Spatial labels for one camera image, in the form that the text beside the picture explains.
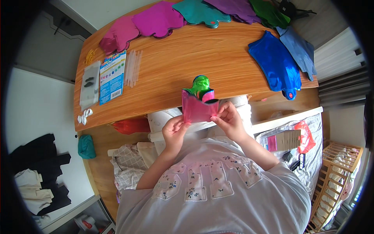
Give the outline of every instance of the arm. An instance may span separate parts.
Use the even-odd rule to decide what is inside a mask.
[[[265,171],[273,168],[279,160],[244,130],[242,119],[231,102],[224,103],[218,110],[217,116],[211,118],[230,140],[236,142],[246,157],[251,158]]]
[[[162,128],[165,149],[140,178],[137,189],[153,188],[161,175],[174,164],[175,157],[181,150],[183,137],[190,123],[183,122],[183,115],[170,119]]]

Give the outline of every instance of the barcode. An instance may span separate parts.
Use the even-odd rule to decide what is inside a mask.
[[[115,98],[116,96],[119,96],[121,94],[122,89],[117,90],[116,92],[113,92],[110,94],[110,99]]]

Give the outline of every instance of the person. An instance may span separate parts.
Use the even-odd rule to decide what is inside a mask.
[[[162,128],[165,149],[122,192],[116,233],[303,233],[311,211],[299,178],[245,131],[231,102],[211,118],[238,144],[206,138],[181,151],[190,123]]]

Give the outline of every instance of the curtain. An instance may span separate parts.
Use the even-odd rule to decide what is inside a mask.
[[[319,83],[318,96],[324,110],[350,108],[365,104],[370,92],[366,67]]]

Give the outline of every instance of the hand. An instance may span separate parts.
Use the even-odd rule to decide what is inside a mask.
[[[191,123],[183,121],[183,115],[169,119],[169,121],[162,128],[162,135],[164,136],[166,147],[165,152],[176,156],[182,148],[183,137]]]
[[[217,112],[217,116],[212,116],[211,121],[215,122],[230,140],[241,144],[248,139],[248,134],[243,127],[243,121],[234,104],[225,102]]]

